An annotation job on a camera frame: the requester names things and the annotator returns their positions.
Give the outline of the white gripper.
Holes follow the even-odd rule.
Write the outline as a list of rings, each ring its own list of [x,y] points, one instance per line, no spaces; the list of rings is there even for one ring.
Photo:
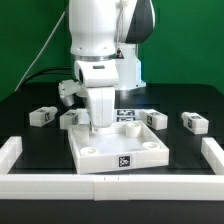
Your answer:
[[[91,123],[90,131],[97,133],[99,128],[109,127],[113,122],[115,89],[113,87],[88,88],[87,103]]]

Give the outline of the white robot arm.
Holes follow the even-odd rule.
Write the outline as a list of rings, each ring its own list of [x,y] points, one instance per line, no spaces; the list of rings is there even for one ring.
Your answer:
[[[94,127],[112,124],[117,91],[145,86],[137,46],[154,26],[152,0],[69,0],[73,71]]]

